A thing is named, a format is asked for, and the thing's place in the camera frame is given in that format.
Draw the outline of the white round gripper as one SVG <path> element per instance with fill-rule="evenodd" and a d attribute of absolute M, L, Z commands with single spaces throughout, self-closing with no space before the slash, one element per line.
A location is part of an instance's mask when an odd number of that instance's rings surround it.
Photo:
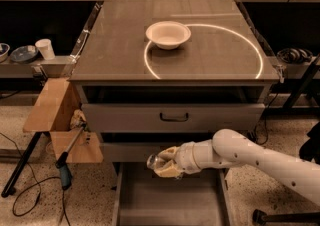
<path fill-rule="evenodd" d="M 157 168 L 154 172 L 162 178 L 177 178 L 182 173 L 194 174 L 203 169 L 213 167 L 213 148 L 210 141 L 188 142 L 181 145 L 169 147 L 158 154 L 165 160 L 174 160 L 176 164 Z"/>

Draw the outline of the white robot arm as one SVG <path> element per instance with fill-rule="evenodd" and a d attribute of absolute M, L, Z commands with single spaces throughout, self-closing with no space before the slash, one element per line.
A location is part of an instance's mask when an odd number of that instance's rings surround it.
<path fill-rule="evenodd" d="M 203 169 L 253 166 L 304 198 L 320 205 L 320 166 L 263 148 L 242 134 L 222 129 L 209 140 L 187 142 L 151 155 L 147 166 L 159 177 L 195 174 Z"/>

